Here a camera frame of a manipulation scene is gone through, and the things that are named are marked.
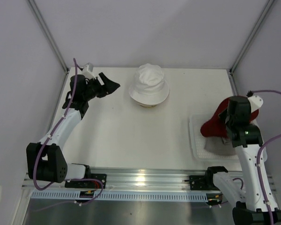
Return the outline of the grey bucket hat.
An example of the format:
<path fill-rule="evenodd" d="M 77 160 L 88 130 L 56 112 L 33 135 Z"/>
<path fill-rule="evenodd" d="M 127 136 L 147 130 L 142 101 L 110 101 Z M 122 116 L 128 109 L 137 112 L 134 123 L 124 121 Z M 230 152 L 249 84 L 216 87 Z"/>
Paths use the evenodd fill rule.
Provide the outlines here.
<path fill-rule="evenodd" d="M 236 151 L 232 146 L 231 140 L 222 137 L 207 137 L 204 149 L 208 152 L 221 156 L 236 155 Z"/>

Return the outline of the white bucket hat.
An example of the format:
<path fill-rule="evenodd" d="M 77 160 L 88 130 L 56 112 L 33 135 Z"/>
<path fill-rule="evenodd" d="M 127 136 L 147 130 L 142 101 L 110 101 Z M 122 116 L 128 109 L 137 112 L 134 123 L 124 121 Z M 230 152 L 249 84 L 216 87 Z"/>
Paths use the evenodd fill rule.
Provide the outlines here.
<path fill-rule="evenodd" d="M 158 105 L 170 94 L 163 69 L 158 65 L 144 64 L 133 75 L 128 89 L 130 97 L 142 105 Z"/>

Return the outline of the red cap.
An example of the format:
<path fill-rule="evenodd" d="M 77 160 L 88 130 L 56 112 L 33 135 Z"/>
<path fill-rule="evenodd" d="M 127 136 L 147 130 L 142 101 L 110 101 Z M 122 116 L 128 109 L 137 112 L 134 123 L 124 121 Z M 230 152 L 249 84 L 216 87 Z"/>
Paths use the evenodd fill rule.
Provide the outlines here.
<path fill-rule="evenodd" d="M 224 110 L 234 113 L 234 125 L 232 127 L 225 126 L 224 122 L 219 119 L 219 114 Z M 231 96 L 219 104 L 213 116 L 201 126 L 200 132 L 204 137 L 229 138 L 234 142 L 259 142 L 261 138 L 260 130 L 252 124 L 258 114 L 259 110 L 251 113 L 251 106 L 247 97 Z"/>

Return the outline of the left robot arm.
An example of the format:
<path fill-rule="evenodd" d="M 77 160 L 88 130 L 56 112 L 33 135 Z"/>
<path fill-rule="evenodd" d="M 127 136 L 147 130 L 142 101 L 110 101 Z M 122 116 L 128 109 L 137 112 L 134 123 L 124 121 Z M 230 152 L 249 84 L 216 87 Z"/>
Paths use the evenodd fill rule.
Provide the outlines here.
<path fill-rule="evenodd" d="M 108 79 L 104 73 L 87 78 L 82 74 L 70 78 L 70 91 L 66 94 L 60 119 L 37 143 L 29 143 L 26 148 L 29 178 L 38 181 L 62 183 L 75 180 L 82 188 L 92 182 L 89 166 L 69 164 L 63 155 L 63 147 L 74 128 L 82 121 L 89 101 L 114 93 L 120 84 Z"/>

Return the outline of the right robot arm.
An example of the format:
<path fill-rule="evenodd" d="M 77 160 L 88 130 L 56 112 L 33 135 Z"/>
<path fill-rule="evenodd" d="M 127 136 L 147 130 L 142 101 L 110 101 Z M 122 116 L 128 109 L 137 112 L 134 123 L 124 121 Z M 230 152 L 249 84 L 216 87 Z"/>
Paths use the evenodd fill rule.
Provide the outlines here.
<path fill-rule="evenodd" d="M 259 96 L 231 96 L 220 103 L 200 129 L 204 137 L 230 139 L 240 161 L 245 191 L 236 186 L 223 166 L 209 167 L 204 178 L 207 188 L 218 188 L 233 206 L 236 225 L 281 225 L 281 210 L 264 165 L 265 144 L 259 127 L 252 123 L 262 104 Z"/>

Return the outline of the beige bucket hat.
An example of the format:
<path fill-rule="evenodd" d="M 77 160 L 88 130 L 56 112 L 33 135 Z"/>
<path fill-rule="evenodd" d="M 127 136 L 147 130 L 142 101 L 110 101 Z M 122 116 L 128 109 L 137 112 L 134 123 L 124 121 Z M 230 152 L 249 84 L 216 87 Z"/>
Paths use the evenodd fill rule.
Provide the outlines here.
<path fill-rule="evenodd" d="M 158 106 L 159 104 L 144 104 L 144 103 L 138 103 L 138 105 L 140 105 L 141 107 L 144 107 L 144 108 L 153 108 L 153 107 Z"/>

